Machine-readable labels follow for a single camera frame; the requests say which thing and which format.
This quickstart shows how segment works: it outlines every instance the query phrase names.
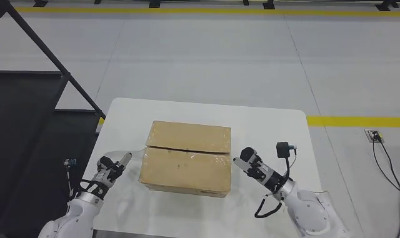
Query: black cable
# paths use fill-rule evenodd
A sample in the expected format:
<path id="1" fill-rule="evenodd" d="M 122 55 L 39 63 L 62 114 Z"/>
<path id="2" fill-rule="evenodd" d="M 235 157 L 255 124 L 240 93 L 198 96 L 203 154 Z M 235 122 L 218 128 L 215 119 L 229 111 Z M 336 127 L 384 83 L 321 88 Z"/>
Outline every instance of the black cable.
<path id="1" fill-rule="evenodd" d="M 260 215 L 260 216 L 259 216 L 258 214 L 260 213 L 261 209 L 263 208 L 264 203 L 265 203 L 265 198 L 262 199 L 260 206 L 258 207 L 256 213 L 254 214 L 254 217 L 255 217 L 255 218 L 266 218 L 266 217 L 268 217 L 268 216 L 270 216 L 270 215 L 272 215 L 272 214 L 275 214 L 275 213 L 282 207 L 282 202 L 280 202 L 280 203 L 276 206 L 275 209 L 269 211 L 269 212 L 266 213 L 266 214 L 263 214 L 263 215 Z"/>
<path id="2" fill-rule="evenodd" d="M 394 173 L 392 159 L 390 158 L 388 152 L 386 151 L 386 148 L 385 148 L 385 145 L 383 145 L 383 142 L 382 142 L 382 141 L 379 141 L 379 143 L 382 145 L 382 148 L 383 148 L 383 150 L 385 151 L 385 153 L 386 153 L 386 155 L 387 155 L 387 158 L 389 159 L 390 170 L 392 171 L 394 180 L 396 180 L 398 186 L 400 187 L 400 182 L 399 182 L 399 180 L 398 180 L 398 177 L 397 177 L 396 174 Z"/>
<path id="3" fill-rule="evenodd" d="M 378 168 L 379 168 L 379 170 L 382 172 L 382 174 L 383 174 L 383 176 L 386 178 L 386 180 L 387 181 L 389 181 L 392 185 L 393 185 L 393 187 L 395 187 L 398 191 L 400 191 L 400 185 L 399 185 L 399 187 L 396 187 L 396 185 L 394 185 L 394 183 L 392 182 L 392 181 L 390 181 L 390 179 L 386 176 L 386 174 L 385 174 L 385 172 L 383 172 L 383 170 L 381 169 L 381 166 L 379 165 L 379 163 L 378 163 L 378 160 L 376 159 L 376 155 L 375 155 L 375 140 L 372 140 L 372 151 L 373 151 L 373 153 L 374 153 L 374 157 L 375 157 L 375 162 L 376 162 L 376 165 L 378 166 Z M 394 175 L 394 171 L 393 171 L 393 167 L 392 167 L 392 161 L 391 161 L 391 159 L 390 159 L 390 157 L 389 157 L 389 154 L 386 152 L 386 155 L 388 156 L 388 158 L 389 158 L 389 162 L 390 162 L 390 165 L 391 165 L 391 169 L 392 169 L 392 173 L 393 173 L 393 175 Z"/>
<path id="4" fill-rule="evenodd" d="M 285 184 L 285 182 L 288 180 L 290 174 L 289 158 L 285 157 L 285 160 L 286 160 L 286 174 L 285 174 L 285 181 L 283 184 Z"/>

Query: black panel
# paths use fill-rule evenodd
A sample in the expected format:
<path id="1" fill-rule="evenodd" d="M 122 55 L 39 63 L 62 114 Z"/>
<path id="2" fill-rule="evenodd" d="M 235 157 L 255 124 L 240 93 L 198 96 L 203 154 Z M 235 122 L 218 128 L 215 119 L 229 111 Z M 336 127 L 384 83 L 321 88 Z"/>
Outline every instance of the black panel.
<path id="1" fill-rule="evenodd" d="M 0 71 L 0 217 L 68 80 L 60 72 Z"/>
<path id="2" fill-rule="evenodd" d="M 99 116 L 95 111 L 55 111 L 32 152 L 0 233 L 7 237 L 37 237 L 47 221 L 66 213 L 68 183 L 63 161 L 75 158 L 73 187 L 79 184 L 96 141 Z"/>

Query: metal pole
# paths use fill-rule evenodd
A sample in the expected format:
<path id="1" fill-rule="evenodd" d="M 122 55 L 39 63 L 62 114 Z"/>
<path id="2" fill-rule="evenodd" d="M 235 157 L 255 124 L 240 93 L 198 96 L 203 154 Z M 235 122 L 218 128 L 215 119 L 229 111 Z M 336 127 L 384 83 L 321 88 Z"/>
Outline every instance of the metal pole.
<path id="1" fill-rule="evenodd" d="M 44 7 L 48 1 L 44 1 L 44 0 L 34 0 L 35 4 L 33 5 L 33 7 Z"/>
<path id="2" fill-rule="evenodd" d="M 376 8 L 380 11 L 390 11 L 389 6 L 392 5 L 394 8 L 398 8 L 398 4 L 396 0 L 384 0 L 382 4 L 375 5 Z"/>
<path id="3" fill-rule="evenodd" d="M 262 4 L 264 9 L 275 9 L 274 0 L 268 0 L 267 3 Z"/>
<path id="4" fill-rule="evenodd" d="M 150 0 L 149 8 L 160 8 L 160 0 Z"/>
<path id="5" fill-rule="evenodd" d="M 14 9 L 14 7 L 8 1 L 7 12 L 10 16 L 19 24 L 19 26 L 24 30 L 24 32 L 35 42 L 35 44 L 42 50 L 42 52 L 50 59 L 50 61 L 66 76 L 69 76 L 69 82 L 81 93 L 81 95 L 87 100 L 88 103 L 93 107 L 93 109 L 100 114 L 100 116 L 105 119 L 106 115 L 100 110 L 97 104 L 90 98 L 86 91 L 78 84 L 75 78 L 72 77 L 71 73 L 61 64 L 58 58 L 50 51 L 50 49 L 45 45 L 45 43 L 40 39 L 40 37 L 32 30 L 32 28 L 27 24 L 27 22 L 19 15 L 19 13 Z"/>

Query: cardboard box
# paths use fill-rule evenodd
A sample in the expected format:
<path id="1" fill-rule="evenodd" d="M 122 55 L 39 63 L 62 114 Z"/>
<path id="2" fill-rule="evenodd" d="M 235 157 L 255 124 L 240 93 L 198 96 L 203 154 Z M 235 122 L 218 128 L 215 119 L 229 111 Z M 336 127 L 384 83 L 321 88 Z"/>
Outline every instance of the cardboard box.
<path id="1" fill-rule="evenodd" d="M 156 191 L 225 197 L 231 191 L 231 128 L 154 121 L 139 182 Z"/>

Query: white table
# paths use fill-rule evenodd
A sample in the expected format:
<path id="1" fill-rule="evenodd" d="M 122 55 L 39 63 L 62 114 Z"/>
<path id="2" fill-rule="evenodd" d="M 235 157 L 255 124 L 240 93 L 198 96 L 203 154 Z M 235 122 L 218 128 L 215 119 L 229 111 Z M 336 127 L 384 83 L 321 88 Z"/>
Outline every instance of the white table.
<path id="1" fill-rule="evenodd" d="M 107 152 L 143 149 L 153 120 L 231 127 L 231 158 L 251 146 L 264 163 L 281 174 L 286 165 L 284 159 L 276 156 L 276 143 L 288 141 L 297 145 L 298 153 L 291 177 L 303 189 L 321 190 L 307 120 L 302 111 L 125 98 L 113 100 L 84 178 L 92 178 L 96 162 Z M 115 152 L 110 156 L 116 160 L 123 154 Z M 138 182 L 140 166 L 140 159 L 130 161 L 106 195 L 101 213 L 94 220 L 95 229 L 185 238 L 297 237 L 283 208 L 267 219 L 254 218 L 268 190 L 234 164 L 231 192 L 222 199 L 150 191 Z M 264 212 L 277 204 L 270 198 L 264 205 Z"/>

